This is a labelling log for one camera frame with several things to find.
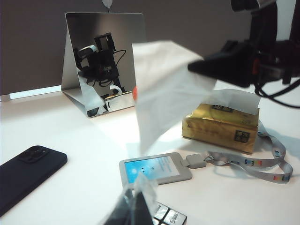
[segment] orange ball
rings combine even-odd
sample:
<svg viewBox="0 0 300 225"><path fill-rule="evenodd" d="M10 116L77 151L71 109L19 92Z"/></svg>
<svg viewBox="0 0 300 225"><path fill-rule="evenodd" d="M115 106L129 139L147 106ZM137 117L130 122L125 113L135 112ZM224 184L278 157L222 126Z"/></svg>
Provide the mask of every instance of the orange ball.
<svg viewBox="0 0 300 225"><path fill-rule="evenodd" d="M133 97L134 101L137 100L137 89L136 89L136 86L132 90L132 97Z"/></svg>

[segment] card holder screen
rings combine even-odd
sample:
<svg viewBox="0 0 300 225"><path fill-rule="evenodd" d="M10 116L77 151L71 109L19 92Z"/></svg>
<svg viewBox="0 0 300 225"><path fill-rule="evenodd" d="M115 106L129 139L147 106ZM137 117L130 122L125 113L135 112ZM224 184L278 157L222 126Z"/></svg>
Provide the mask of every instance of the card holder screen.
<svg viewBox="0 0 300 225"><path fill-rule="evenodd" d="M149 180L180 175L170 156L126 162L125 168L129 183L134 183L139 172Z"/></svg>

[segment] lanyard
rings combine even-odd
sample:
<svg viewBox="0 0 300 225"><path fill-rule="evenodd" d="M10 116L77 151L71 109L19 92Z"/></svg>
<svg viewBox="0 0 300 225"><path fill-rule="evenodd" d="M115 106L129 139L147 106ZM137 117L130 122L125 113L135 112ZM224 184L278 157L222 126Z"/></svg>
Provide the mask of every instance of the lanyard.
<svg viewBox="0 0 300 225"><path fill-rule="evenodd" d="M268 139L272 144L272 154L274 158L271 159L260 159L237 156L230 153L218 153L208 151L205 157L199 154L187 156L185 160L182 160L182 164L189 166L191 169L196 169L206 166L206 162L212 163L213 165L234 165L239 166L248 174L271 181L274 183L284 184L290 180L293 173L293 168L290 164L285 161L285 146L274 136L270 135L263 124L259 121L259 132L257 135L261 138ZM272 168L278 165L283 173L271 173L263 172L261 169Z"/></svg>

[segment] white tabletop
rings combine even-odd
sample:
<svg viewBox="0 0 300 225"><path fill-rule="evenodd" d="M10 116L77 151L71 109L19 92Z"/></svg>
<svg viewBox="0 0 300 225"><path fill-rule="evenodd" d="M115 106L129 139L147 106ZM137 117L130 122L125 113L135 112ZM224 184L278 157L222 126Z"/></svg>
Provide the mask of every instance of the white tabletop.
<svg viewBox="0 0 300 225"><path fill-rule="evenodd" d="M284 99L299 104L299 94L300 89ZM299 113L269 100L260 103L261 121L286 146L286 160L294 168L288 184L208 164L192 170L191 180L158 186L157 200L187 215L188 225L299 224ZM37 144L68 156L67 164L1 217L1 225L97 224L122 191L118 163L136 156L138 142L134 107L88 119L61 92L1 102L1 164ZM223 149L182 138L179 123L148 154L176 151L185 157L204 150ZM255 152L253 157L271 153Z"/></svg>

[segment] black phone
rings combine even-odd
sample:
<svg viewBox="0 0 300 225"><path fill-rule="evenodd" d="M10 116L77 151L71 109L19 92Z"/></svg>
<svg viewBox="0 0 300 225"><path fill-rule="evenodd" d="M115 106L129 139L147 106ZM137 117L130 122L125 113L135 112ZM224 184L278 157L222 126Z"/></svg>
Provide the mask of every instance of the black phone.
<svg viewBox="0 0 300 225"><path fill-rule="evenodd" d="M65 153L32 146L0 166L0 217L60 169Z"/></svg>

